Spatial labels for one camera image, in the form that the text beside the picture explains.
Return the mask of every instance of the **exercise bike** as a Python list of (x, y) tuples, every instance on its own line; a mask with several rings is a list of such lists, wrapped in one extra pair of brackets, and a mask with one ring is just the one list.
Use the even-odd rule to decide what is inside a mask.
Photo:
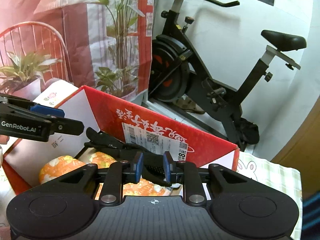
[[(221, 7), (240, 5), (239, 1), (222, 3), (217, 0), (206, 0)], [(244, 150), (247, 144), (259, 142), (258, 126), (242, 118), (241, 103), (248, 96), (262, 76), (269, 82), (272, 73), (266, 72), (275, 56), (286, 61), (286, 66), (293, 70), (300, 69), (299, 64), (284, 55), (281, 51), (304, 49), (307, 47), (303, 37), (263, 30), (261, 35), (273, 47), (267, 45), (264, 55), (258, 60), (241, 87), (236, 90), (214, 80), (204, 62), (186, 36), (192, 17), (185, 18), (185, 26), (177, 24), (183, 0), (174, 0), (169, 11), (163, 11), (161, 17), (165, 24), (161, 35), (152, 41), (152, 65), (149, 82), (149, 98), (170, 103), (187, 95), (207, 114), (220, 121), (227, 137), (201, 122), (173, 104), (170, 107), (190, 121), (202, 127), (215, 136), (226, 139)], [(190, 71), (189, 64), (195, 71)]]

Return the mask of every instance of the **chair backrest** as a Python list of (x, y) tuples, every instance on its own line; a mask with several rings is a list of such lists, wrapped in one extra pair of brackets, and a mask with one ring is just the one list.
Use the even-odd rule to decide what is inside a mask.
[(44, 82), (59, 78), (69, 82), (68, 52), (61, 34), (52, 26), (42, 22), (21, 22), (0, 33), (0, 65), (12, 65), (7, 52), (18, 57), (29, 52), (50, 54), (62, 62), (51, 65), (51, 72), (44, 73)]

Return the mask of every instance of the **sticker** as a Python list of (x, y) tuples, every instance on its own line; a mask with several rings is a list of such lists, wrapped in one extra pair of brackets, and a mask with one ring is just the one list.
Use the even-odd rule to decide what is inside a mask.
[(147, 15), (147, 29), (146, 29), (146, 37), (152, 37), (152, 21), (153, 21), (153, 14), (146, 13)]
[(125, 142), (145, 147), (150, 152), (163, 155), (169, 151), (174, 161), (185, 161), (188, 144), (156, 132), (149, 132), (137, 126), (122, 123)]

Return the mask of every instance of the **barcode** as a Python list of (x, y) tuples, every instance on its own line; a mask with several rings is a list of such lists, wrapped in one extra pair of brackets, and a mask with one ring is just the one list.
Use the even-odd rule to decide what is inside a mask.
[(147, 134), (147, 141), (148, 142), (159, 145), (159, 135), (158, 134), (150, 133), (147, 131), (146, 131), (146, 134)]
[(179, 148), (182, 148), (182, 149), (187, 150), (187, 149), (188, 149), (188, 144), (186, 144), (186, 143), (184, 143), (184, 142), (180, 142)]
[(134, 144), (137, 144), (136, 135), (134, 133), (133, 127), (128, 126), (128, 128), (129, 128), (130, 142), (134, 143)]

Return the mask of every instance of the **shoe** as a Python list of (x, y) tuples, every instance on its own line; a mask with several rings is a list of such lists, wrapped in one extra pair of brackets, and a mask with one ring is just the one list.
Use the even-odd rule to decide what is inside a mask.
[(175, 106), (189, 113), (195, 113), (195, 114), (205, 113), (205, 111), (200, 106), (198, 106), (190, 97), (186, 97), (186, 99), (179, 98), (172, 103)]

